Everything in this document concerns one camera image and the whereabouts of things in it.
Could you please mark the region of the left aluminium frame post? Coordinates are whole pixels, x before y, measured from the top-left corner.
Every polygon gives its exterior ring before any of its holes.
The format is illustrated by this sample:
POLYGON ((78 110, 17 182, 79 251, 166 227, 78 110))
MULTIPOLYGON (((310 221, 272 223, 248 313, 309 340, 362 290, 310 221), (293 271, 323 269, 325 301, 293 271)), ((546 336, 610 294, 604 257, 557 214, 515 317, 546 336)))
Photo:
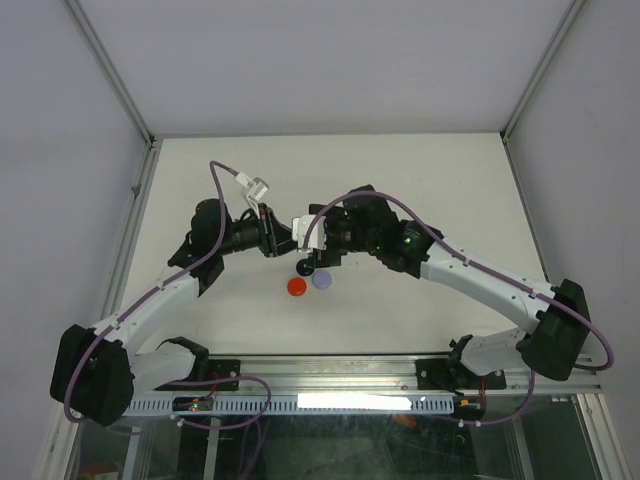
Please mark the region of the left aluminium frame post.
POLYGON ((116 100, 122 107, 125 115, 134 127, 137 135, 141 138, 146 147, 152 148, 156 141, 155 135, 148 126, 146 120, 143 118, 140 109, 136 105, 136 102, 134 101, 82 3, 77 0, 62 0, 61 4, 66 10, 71 22, 78 30, 83 42, 112 90, 116 100))

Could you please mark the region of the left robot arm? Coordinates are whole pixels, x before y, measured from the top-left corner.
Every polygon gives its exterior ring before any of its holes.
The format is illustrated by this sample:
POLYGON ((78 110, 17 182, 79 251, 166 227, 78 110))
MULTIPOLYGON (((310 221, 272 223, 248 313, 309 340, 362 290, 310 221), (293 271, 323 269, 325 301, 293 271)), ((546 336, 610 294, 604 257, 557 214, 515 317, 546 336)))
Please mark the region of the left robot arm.
POLYGON ((210 373, 206 347, 174 337, 143 354, 143 344, 214 284, 225 256, 258 249, 275 258, 297 247, 296 226, 281 223, 265 204, 233 220, 223 201, 201 201, 183 243, 145 294, 91 327, 74 324, 63 333, 51 397, 62 403, 72 422, 87 418, 110 426, 138 394, 173 382, 201 387, 210 373))

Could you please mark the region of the black charging case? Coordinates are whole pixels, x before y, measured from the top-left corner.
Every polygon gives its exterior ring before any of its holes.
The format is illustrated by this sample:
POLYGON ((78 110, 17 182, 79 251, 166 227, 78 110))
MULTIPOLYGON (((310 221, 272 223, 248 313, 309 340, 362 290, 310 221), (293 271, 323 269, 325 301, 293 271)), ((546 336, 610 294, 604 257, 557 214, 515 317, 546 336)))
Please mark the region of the black charging case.
POLYGON ((312 259, 301 259, 296 263, 296 272, 301 277, 311 276, 315 269, 315 263, 312 259))

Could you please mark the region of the aluminium mounting rail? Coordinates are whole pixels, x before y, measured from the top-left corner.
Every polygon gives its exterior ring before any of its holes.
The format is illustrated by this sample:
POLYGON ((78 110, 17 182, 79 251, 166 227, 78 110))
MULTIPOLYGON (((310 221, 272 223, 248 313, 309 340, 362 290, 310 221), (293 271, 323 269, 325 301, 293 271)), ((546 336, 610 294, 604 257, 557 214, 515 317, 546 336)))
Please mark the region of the aluminium mounting rail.
POLYGON ((527 368, 506 368, 484 376, 450 367, 442 355, 212 355, 198 360, 184 388, 228 379, 223 391, 254 389, 241 376, 263 379, 276 394, 349 390, 366 393, 456 392, 522 395, 529 387, 527 368))

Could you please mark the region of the right aluminium frame post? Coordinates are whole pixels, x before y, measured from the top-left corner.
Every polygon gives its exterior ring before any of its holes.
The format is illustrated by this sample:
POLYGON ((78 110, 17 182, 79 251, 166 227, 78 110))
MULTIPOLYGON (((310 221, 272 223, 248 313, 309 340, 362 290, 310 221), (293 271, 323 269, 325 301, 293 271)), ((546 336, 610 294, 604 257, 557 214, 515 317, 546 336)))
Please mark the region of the right aluminium frame post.
POLYGON ((504 144, 508 144, 510 142, 510 138, 516 130, 521 117, 524 115, 526 109, 533 100, 536 91, 544 80, 561 47, 571 33, 575 22, 587 4, 588 2, 586 0, 571 0, 568 3, 531 75, 529 76, 523 91, 519 95, 508 120, 500 132, 500 136, 504 144))

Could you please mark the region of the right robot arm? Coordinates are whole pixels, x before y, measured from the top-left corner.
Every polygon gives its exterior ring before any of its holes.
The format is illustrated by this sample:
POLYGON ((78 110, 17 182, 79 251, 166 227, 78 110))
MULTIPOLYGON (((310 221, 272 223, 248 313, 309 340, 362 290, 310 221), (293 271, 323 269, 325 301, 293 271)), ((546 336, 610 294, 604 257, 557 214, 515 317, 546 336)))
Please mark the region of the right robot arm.
POLYGON ((396 203, 370 185, 360 187, 328 206, 310 206, 308 215, 293 220, 292 238, 317 268, 339 264, 346 253, 367 253, 392 271, 449 287, 510 320, 510 330, 451 343, 447 374, 455 385, 524 367, 567 380, 590 333, 582 287, 570 280, 536 282, 485 264, 415 214, 399 219, 396 203))

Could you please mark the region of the aluminium frame post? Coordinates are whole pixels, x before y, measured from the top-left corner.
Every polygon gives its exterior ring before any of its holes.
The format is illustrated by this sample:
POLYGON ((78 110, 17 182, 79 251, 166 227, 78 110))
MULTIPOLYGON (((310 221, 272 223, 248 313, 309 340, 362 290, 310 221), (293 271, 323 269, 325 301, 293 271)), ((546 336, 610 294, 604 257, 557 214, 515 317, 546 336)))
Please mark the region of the aluminium frame post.
POLYGON ((136 102, 134 101, 82 3, 77 0, 62 0, 61 4, 66 10, 71 22, 78 30, 83 42, 112 90, 116 100, 122 107, 125 115, 134 127, 137 135, 141 138, 146 147, 152 148, 156 141, 155 135, 148 126, 146 120, 143 118, 140 109, 136 105, 136 102))
POLYGON ((524 115, 526 109, 533 100, 536 91, 544 80, 561 47, 571 33, 575 22, 587 4, 588 2, 586 0, 571 0, 568 3, 531 75, 529 76, 523 91, 519 95, 508 120, 500 132, 500 136, 504 144, 508 144, 510 142, 510 138, 516 130, 521 117, 524 115))

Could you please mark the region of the purple charging case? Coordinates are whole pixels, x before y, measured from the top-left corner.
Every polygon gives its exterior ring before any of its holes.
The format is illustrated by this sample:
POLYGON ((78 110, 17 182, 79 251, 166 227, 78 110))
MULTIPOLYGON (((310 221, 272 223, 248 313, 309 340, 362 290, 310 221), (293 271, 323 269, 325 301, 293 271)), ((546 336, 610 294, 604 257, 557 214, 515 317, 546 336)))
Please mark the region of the purple charging case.
POLYGON ((332 282, 332 276, 328 271, 316 270, 312 275, 312 284, 318 290, 328 289, 332 282))

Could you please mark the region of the red charging case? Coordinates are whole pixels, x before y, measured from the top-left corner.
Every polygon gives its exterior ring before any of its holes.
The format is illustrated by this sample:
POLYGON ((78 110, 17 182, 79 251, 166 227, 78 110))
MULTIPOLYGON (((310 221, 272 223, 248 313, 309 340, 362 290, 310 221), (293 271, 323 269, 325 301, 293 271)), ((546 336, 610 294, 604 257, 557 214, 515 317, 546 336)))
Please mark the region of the red charging case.
POLYGON ((287 291, 291 296, 299 297, 306 293, 307 291, 307 282, 302 277, 294 277, 291 278, 287 282, 287 291))

